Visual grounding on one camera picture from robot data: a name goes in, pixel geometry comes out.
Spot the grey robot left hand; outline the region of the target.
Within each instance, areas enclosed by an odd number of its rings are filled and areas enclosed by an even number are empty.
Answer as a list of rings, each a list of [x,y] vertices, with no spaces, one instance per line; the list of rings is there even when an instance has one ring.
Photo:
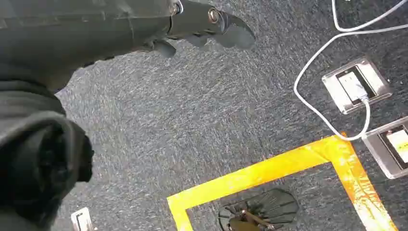
[[[56,93],[73,73],[134,51],[172,57],[169,40],[250,48],[239,17],[191,0],[0,3],[0,228],[48,231],[63,199],[92,177],[94,151]]]

